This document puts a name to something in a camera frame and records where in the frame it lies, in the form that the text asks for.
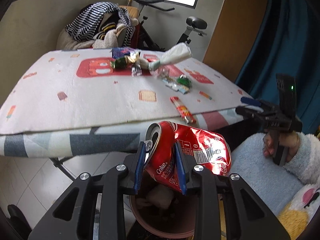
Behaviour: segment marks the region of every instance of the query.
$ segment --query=red pattern on tablecloth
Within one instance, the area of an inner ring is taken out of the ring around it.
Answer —
[[[224,119],[224,117],[218,111],[202,113],[202,116],[208,126],[209,131],[220,129],[229,125],[226,119]]]

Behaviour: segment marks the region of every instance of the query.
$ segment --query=human hand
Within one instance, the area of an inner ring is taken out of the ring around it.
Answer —
[[[264,147],[263,147],[263,155],[265,157],[271,156],[275,152],[275,146],[273,145],[273,139],[269,133],[267,133],[264,138]],[[289,147],[288,155],[286,162],[292,160],[292,158],[297,154],[300,147],[300,138],[296,132],[292,133],[280,133],[279,136],[279,145]]]

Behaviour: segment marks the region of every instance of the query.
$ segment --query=can pull tab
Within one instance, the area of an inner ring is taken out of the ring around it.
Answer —
[[[146,144],[146,151],[150,151],[152,148],[152,140],[144,141],[144,143]]]
[[[146,158],[144,163],[146,163],[149,158],[149,151],[152,149],[152,140],[144,141],[144,143],[146,144]]]

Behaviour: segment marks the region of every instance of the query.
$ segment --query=black chair leg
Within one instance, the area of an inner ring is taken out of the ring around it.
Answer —
[[[9,220],[13,228],[23,240],[28,240],[32,230],[21,210],[15,205],[8,205],[8,212],[10,214]]]

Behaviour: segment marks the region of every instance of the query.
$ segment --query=fuzzy sleeve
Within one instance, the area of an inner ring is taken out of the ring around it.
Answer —
[[[304,184],[315,184],[320,177],[320,142],[312,134],[300,137],[300,148],[292,160],[284,166]]]

